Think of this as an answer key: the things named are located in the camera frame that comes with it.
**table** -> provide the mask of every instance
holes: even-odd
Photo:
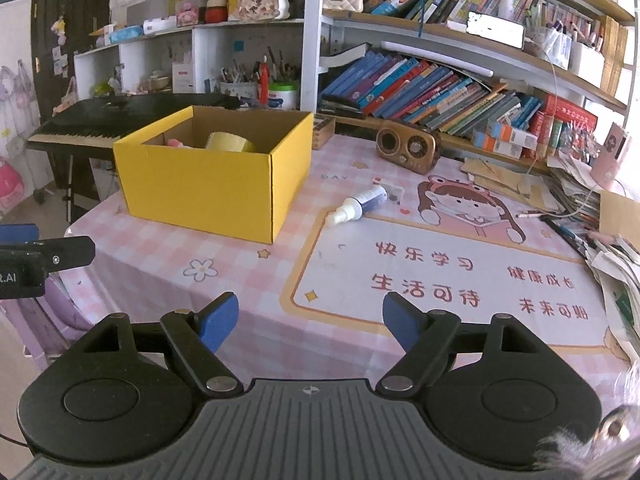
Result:
[[[93,323],[118,311],[158,320],[235,292],[238,326],[217,355],[245,383],[375,384],[403,354],[382,325],[386,290],[463,321],[510,312],[586,378],[605,410],[615,407],[613,383],[628,362],[611,343],[589,269],[539,219],[516,221],[526,206],[470,183],[460,165],[442,158],[421,176],[378,158],[370,141],[335,136],[314,152],[272,246],[133,218],[118,193],[67,231],[95,241],[94,262],[60,275]],[[328,211],[376,179],[404,187],[399,204],[323,227]],[[460,356],[456,365],[476,359]]]

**smartphone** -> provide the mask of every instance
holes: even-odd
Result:
[[[468,20],[466,20],[466,31],[469,34],[498,41],[515,48],[524,47],[523,25],[488,14],[470,12]]]

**flower decoration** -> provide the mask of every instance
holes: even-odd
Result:
[[[213,278],[218,275],[218,271],[213,268],[213,260],[207,258],[204,261],[192,260],[190,266],[183,270],[183,276],[193,276],[193,279],[200,283],[206,277]]]

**pink checkered tablecloth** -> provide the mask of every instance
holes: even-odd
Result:
[[[460,165],[442,158],[430,176],[471,186]],[[388,333],[298,316],[283,308],[282,301],[322,212],[367,189],[376,178],[405,189],[401,205],[388,202],[381,215],[413,222],[427,218],[420,212],[417,189],[428,177],[380,159],[372,142],[335,136],[313,152],[310,176],[272,246],[131,217],[118,193],[68,229],[67,235],[90,236],[96,256],[90,266],[60,276],[80,312],[93,323],[119,311],[134,322],[154,321],[176,308],[200,310],[222,292],[232,291],[241,313],[218,357],[245,383],[254,377],[367,377],[375,384],[403,354]],[[575,258],[539,219],[518,219],[514,226],[516,213],[526,207],[500,200],[511,215],[493,228],[474,230],[474,236],[494,237],[508,246],[520,236],[520,228],[526,233],[523,245],[531,250]],[[605,409],[615,405],[613,383],[626,370],[623,360],[610,352],[563,357],[596,389]],[[458,362],[475,358],[462,356]]]

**dark wooden door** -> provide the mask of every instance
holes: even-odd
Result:
[[[64,17],[66,43],[61,47],[67,55],[67,78],[54,74],[52,50],[58,37],[51,26]],[[31,0],[31,60],[33,82],[42,120],[52,116],[60,104],[70,78],[74,75],[74,52],[84,52],[95,38],[89,36],[97,27],[109,23],[109,0]]]

